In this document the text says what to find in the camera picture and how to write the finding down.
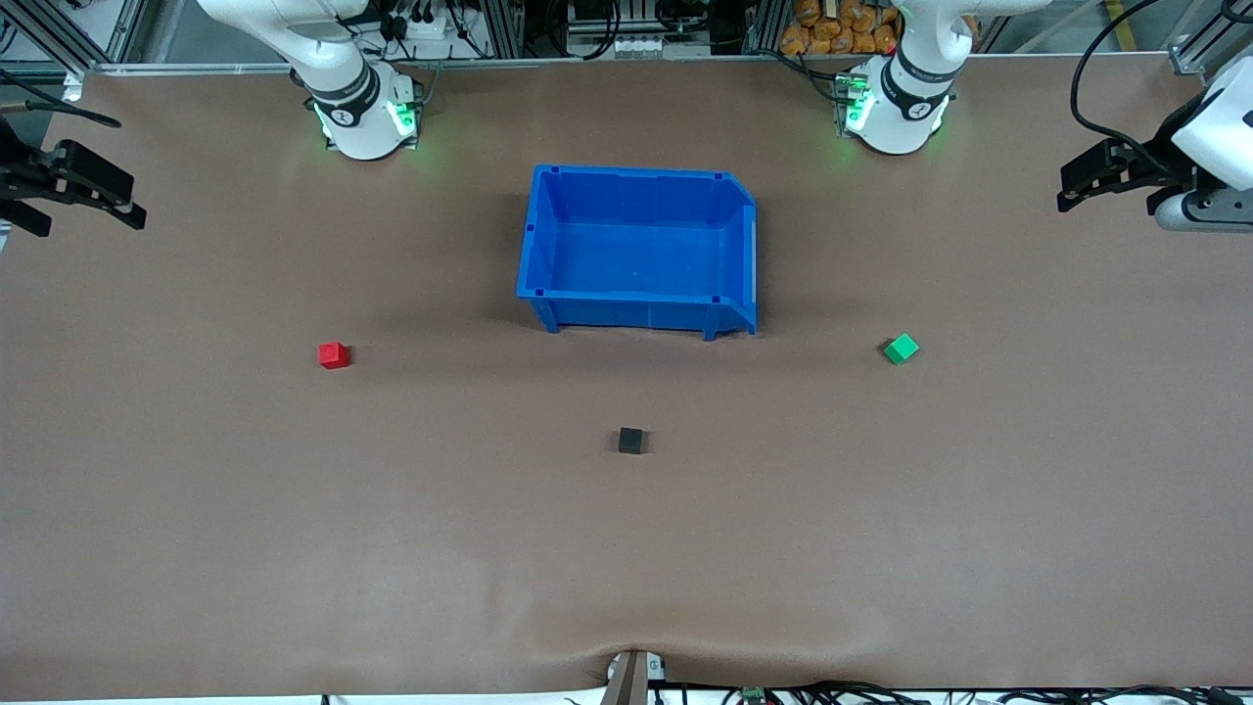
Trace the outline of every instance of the metal bracket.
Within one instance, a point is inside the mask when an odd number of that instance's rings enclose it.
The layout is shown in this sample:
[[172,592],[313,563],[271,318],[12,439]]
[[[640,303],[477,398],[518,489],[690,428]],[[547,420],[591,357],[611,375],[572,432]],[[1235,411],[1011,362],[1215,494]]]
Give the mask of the metal bracket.
[[1174,68],[1175,75],[1202,75],[1205,73],[1205,65],[1195,60],[1194,55],[1184,54],[1184,44],[1187,38],[1180,39],[1170,44],[1167,48],[1167,54],[1170,56],[1170,65]]
[[[644,656],[648,657],[648,680],[665,680],[665,659],[662,659],[652,651],[645,651]],[[614,671],[618,669],[618,664],[621,662],[623,655],[619,654],[614,656],[614,660],[609,662],[609,672],[606,676],[609,679],[614,677]]]
[[618,656],[600,705],[648,705],[648,656],[643,651]]
[[65,74],[61,85],[65,86],[65,90],[61,91],[61,99],[66,103],[78,103],[83,98],[83,76],[73,73]]

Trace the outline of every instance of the storage bin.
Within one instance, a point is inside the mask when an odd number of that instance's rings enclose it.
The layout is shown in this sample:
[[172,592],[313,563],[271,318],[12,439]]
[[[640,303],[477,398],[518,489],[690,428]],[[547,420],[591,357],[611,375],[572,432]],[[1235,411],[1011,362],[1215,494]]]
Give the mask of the storage bin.
[[757,332],[757,204],[725,172],[541,164],[517,296],[563,324]]

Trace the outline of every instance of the cable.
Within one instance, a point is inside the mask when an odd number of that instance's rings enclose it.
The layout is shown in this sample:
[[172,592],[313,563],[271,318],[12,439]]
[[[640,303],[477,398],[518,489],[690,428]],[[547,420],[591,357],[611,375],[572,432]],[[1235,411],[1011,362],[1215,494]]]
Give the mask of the cable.
[[[802,689],[827,705],[834,705],[841,695],[856,695],[870,702],[892,702],[897,705],[928,705],[927,702],[908,695],[902,695],[891,689],[865,681],[821,681]],[[890,697],[880,700],[876,696]]]
[[[712,10],[708,6],[705,6],[704,18],[692,24],[683,24],[680,15],[682,9],[682,0],[657,0],[653,9],[653,19],[665,28],[667,31],[673,31],[675,34],[692,34],[693,31],[700,31],[702,29],[709,26],[709,15]],[[669,13],[673,19],[667,18],[667,13]]]
[[[565,46],[565,41],[558,39],[556,31],[561,29],[561,24],[569,25],[569,19],[565,16],[568,11],[566,3],[569,0],[549,0],[546,11],[544,13],[544,30],[548,34],[549,41],[556,53],[566,59],[574,56]],[[601,38],[600,44],[588,55],[580,56],[584,61],[590,61],[593,59],[599,59],[605,55],[606,51],[613,49],[614,43],[618,40],[618,33],[621,29],[623,13],[621,6],[618,0],[601,0],[601,8],[605,14],[605,36]]]
[[120,121],[110,118],[109,115],[94,113],[91,110],[84,110],[83,108],[70,105],[65,100],[61,100],[60,98],[56,98],[50,93],[44,93],[39,88],[35,88],[34,85],[26,83],[25,80],[13,75],[11,73],[4,69],[0,69],[0,79],[4,79],[6,83],[11,83],[29,93],[34,93],[35,95],[43,98],[44,100],[48,100],[48,103],[28,101],[26,103],[28,110],[46,110],[50,113],[65,113],[66,115],[76,115],[79,118],[86,118],[94,123],[103,124],[104,126],[114,126],[114,128],[122,126]]
[[832,103],[840,103],[838,98],[836,98],[834,95],[832,95],[831,93],[828,93],[826,89],[822,88],[822,84],[818,83],[818,78],[813,75],[814,71],[809,70],[809,66],[804,65],[804,56],[797,54],[796,58],[801,61],[801,68],[804,69],[804,75],[806,78],[809,79],[809,85],[812,85],[813,89],[818,91],[818,95],[822,95],[823,98],[831,100]]
[[781,64],[783,64],[788,69],[791,69],[791,70],[793,70],[793,71],[803,75],[806,79],[808,79],[809,80],[809,85],[812,85],[813,89],[816,91],[818,91],[818,95],[822,95],[827,100],[831,100],[832,103],[836,103],[836,104],[841,104],[841,105],[848,104],[848,99],[846,99],[846,98],[838,98],[833,93],[828,91],[827,89],[824,89],[822,86],[821,81],[832,81],[832,80],[836,79],[836,74],[828,74],[828,73],[816,71],[816,70],[811,69],[804,63],[804,56],[802,56],[802,55],[798,54],[797,55],[797,60],[793,61],[792,59],[788,59],[787,56],[784,56],[783,54],[779,54],[778,51],[776,51],[773,49],[754,49],[754,50],[749,51],[749,54],[761,54],[763,56],[772,56],[772,58],[774,58],[776,60],[778,60]]
[[440,83],[440,74],[442,73],[444,69],[435,69],[435,75],[431,76],[431,86],[422,91],[422,99],[419,100],[419,105],[425,108],[431,101],[431,98],[435,98],[435,86]]
[[1248,11],[1248,8],[1244,9],[1244,13],[1237,13],[1234,5],[1235,0],[1223,0],[1218,5],[1218,11],[1223,14],[1223,19],[1242,25],[1253,24],[1253,15],[1244,14]]
[[9,20],[4,20],[4,26],[0,28],[0,41],[4,43],[4,46],[0,48],[0,54],[4,54],[10,49],[13,49],[13,43],[16,40],[18,40],[18,28],[14,26],[13,23],[10,23]]
[[1079,63],[1075,65],[1075,75],[1070,79],[1070,114],[1075,118],[1075,121],[1084,125],[1085,128],[1098,134],[1113,136],[1114,139],[1119,139],[1125,144],[1130,145],[1131,149],[1134,149],[1135,153],[1139,154],[1145,162],[1148,162],[1149,165],[1153,167],[1153,169],[1157,170],[1158,173],[1169,174],[1172,173],[1170,169],[1168,169],[1162,162],[1159,162],[1157,157],[1150,154],[1149,150],[1143,144],[1140,144],[1135,139],[1131,139],[1130,135],[1124,134],[1116,129],[1096,124],[1085,118],[1079,111],[1079,80],[1084,75],[1084,68],[1088,66],[1088,60],[1091,59],[1093,54],[1096,53],[1096,48],[1100,46],[1100,43],[1104,41],[1105,38],[1109,36],[1118,28],[1118,25],[1125,23],[1128,18],[1148,8],[1149,5],[1154,5],[1159,1],[1160,0],[1144,0],[1143,3],[1131,8],[1130,10],[1126,10],[1121,15],[1110,20],[1110,23],[1105,25],[1105,29],[1100,30],[1096,34],[1096,39],[1094,39],[1093,43],[1088,45],[1088,49],[1085,49],[1084,54],[1079,58]]
[[373,44],[371,41],[366,41],[365,33],[358,31],[352,25],[350,25],[347,21],[345,21],[343,19],[336,19],[335,21],[336,21],[337,25],[340,25],[343,29],[348,30],[348,34],[352,36],[352,43],[357,45],[357,49],[361,49],[361,45],[365,44],[368,49],[362,49],[363,53],[366,53],[366,54],[371,54],[372,53],[372,55],[382,58],[385,49],[382,46],[378,46],[377,44]]
[[992,53],[992,46],[996,45],[996,40],[1000,39],[1002,34],[1005,34],[1005,28],[1010,26],[1010,20],[1012,20],[1015,16],[1016,15],[1009,15],[1006,18],[1001,18],[1005,21],[1001,23],[1001,26],[996,28],[996,34],[984,40],[984,49],[982,51],[980,51],[980,54]]
[[1111,697],[1118,697],[1120,695],[1157,695],[1160,697],[1174,697],[1175,700],[1183,700],[1189,705],[1200,705],[1202,702],[1209,702],[1209,697],[1207,695],[1189,692],[1187,690],[1179,690],[1175,687],[1167,687],[1162,685],[1136,685],[1116,690],[1106,689],[1100,697],[1096,697],[1094,692],[1089,691],[1088,702],[1090,704],[1105,702]]
[[1002,705],[1015,700],[1030,700],[1045,705],[1075,705],[1078,702],[1075,696],[1060,690],[1014,690],[996,699]]
[[[461,5],[461,18],[457,18],[457,13],[452,9],[454,3],[460,3]],[[452,19],[452,26],[457,30],[457,38],[464,39],[470,49],[479,55],[480,59],[491,59],[486,51],[479,48],[479,44],[474,40],[474,33],[470,30],[470,24],[466,23],[466,5],[464,0],[447,0],[445,5],[449,9],[449,16]]]

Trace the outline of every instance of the red cube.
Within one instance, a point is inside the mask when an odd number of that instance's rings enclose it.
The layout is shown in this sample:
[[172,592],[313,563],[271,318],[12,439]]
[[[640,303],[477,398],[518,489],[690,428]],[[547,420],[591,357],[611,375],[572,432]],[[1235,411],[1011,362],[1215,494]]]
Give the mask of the red cube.
[[338,371],[352,364],[352,351],[342,342],[323,342],[317,346],[317,364],[328,371]]

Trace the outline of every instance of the brown table surface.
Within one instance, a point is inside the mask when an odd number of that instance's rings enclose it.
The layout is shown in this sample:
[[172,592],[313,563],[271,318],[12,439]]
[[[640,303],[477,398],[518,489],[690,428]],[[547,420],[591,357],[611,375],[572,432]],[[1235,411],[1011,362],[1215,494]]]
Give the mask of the brown table surface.
[[[125,128],[51,135],[149,225],[49,207],[0,258],[0,697],[575,689],[625,647],[729,684],[1253,680],[1253,240],[1143,193],[1058,214],[1098,139],[1073,65],[972,61],[908,158],[771,63],[450,73],[378,163],[283,76],[91,79]],[[1146,136],[1195,89],[1118,56],[1085,104]],[[539,162],[733,172],[761,333],[545,333]]]

